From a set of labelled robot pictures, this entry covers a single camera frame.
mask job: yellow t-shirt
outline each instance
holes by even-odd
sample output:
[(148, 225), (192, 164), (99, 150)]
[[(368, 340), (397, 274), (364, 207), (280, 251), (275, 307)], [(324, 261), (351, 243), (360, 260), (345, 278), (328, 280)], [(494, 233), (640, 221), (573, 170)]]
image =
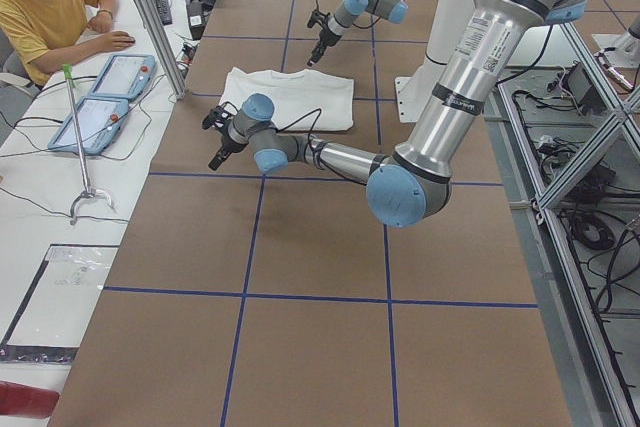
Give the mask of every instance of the yellow t-shirt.
[(87, 27), (86, 5), (98, 7), (98, 0), (0, 0), (0, 28), (36, 84), (50, 76), (31, 61), (77, 42)]

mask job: man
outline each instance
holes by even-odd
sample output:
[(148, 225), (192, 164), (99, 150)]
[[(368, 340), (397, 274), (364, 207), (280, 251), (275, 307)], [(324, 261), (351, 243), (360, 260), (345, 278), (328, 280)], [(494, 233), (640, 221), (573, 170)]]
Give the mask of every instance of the man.
[[(86, 5), (99, 9), (88, 23)], [(63, 64), (133, 45), (126, 32), (111, 32), (117, 7), (118, 0), (0, 0), (0, 28), (31, 80), (43, 86)], [(102, 35), (76, 45), (86, 27)]]

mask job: red cylinder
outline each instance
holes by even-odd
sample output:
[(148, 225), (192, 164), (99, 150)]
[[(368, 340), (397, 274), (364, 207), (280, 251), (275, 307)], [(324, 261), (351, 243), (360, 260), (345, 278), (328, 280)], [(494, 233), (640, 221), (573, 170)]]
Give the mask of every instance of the red cylinder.
[(0, 415), (46, 419), (53, 413), (59, 397), (53, 390), (0, 380)]

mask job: folded cloth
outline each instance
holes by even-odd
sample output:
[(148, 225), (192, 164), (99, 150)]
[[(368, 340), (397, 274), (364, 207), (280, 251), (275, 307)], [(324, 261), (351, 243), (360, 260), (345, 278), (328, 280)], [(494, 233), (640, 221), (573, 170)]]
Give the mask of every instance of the folded cloth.
[(273, 123), (279, 129), (300, 119), (287, 130), (309, 130), (318, 114), (302, 117), (315, 109), (322, 109), (322, 113), (313, 130), (347, 130), (353, 125), (353, 79), (308, 69), (294, 74), (273, 70), (247, 74), (234, 67), (227, 74), (220, 104), (231, 102), (239, 109), (256, 93), (266, 95), (273, 102)]

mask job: white table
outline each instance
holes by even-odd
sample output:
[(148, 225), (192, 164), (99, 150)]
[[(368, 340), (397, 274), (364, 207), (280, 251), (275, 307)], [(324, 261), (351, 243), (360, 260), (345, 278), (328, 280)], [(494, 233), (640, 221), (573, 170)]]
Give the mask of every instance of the white table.
[[(173, 24), (165, 26), (165, 32), (177, 55), (184, 42), (180, 36), (190, 38), (183, 0), (172, 1), (172, 16)], [(133, 0), (120, 0), (115, 29), (126, 30), (136, 38), (136, 44), (124, 53), (155, 54)], [(74, 77), (97, 75), (108, 56), (97, 55), (74, 66)], [(162, 66), (158, 63), (157, 75), (162, 73)], [(47, 85), (62, 80), (63, 75), (57, 73)], [(78, 99), (89, 91), (91, 82), (77, 85)], [(116, 211), (111, 211), (104, 199), (96, 199), (81, 202), (77, 211), (79, 215), (131, 217), (174, 101), (173, 91), (165, 78), (142, 103), (151, 117), (151, 124), (133, 155), (124, 161), (88, 158), (88, 173), (93, 187), (105, 189), (113, 196)], [(42, 116), (62, 120), (69, 112), (68, 93), (63, 84), (36, 99), (25, 117)], [(148, 118), (139, 109), (134, 109), (119, 137), (104, 154), (125, 157), (138, 142), (147, 122)], [(58, 126), (43, 121), (25, 121), (19, 128), (36, 146), (45, 149)], [(33, 150), (26, 138), (14, 131), (0, 148), (0, 156)], [(83, 190), (79, 159), (72, 154), (41, 152), (0, 157), (0, 176), (4, 177), (0, 187), (54, 211), (69, 212), (71, 203)], [(89, 219), (79, 219), (75, 226), (71, 226), (68, 218), (49, 215), (34, 205), (0, 192), (0, 245), (3, 252), (0, 263), (0, 338), (7, 331), (50, 244), (119, 245), (125, 229), (124, 223)], [(0, 365), (0, 380), (60, 392), (68, 371), (69, 367), (64, 366), (3, 364)], [(46, 424), (47, 420), (0, 416), (0, 427), (39, 427)]]

